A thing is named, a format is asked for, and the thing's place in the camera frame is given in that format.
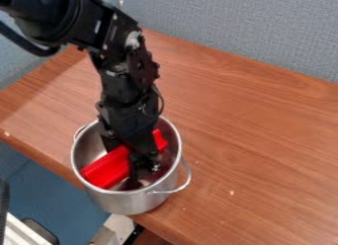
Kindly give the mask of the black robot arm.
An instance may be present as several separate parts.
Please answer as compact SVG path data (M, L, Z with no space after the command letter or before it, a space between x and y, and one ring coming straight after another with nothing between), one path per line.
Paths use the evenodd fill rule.
M154 130L164 99L155 84L160 66L136 20L103 0L0 0L0 11L19 27L12 30L0 22L0 35L27 52L49 56L69 43L88 52L101 83L103 145L107 151L130 150L128 177L139 180L143 171L159 169Z

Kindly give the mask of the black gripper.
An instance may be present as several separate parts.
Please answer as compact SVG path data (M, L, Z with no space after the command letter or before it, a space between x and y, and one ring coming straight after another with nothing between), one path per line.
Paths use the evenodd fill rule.
M99 134L104 149L112 151L125 144L132 151L128 155L130 183L142 187L160 171L159 154L152 131L164 110L164 102L156 86L131 105L119 106L105 99L95 104L99 112Z

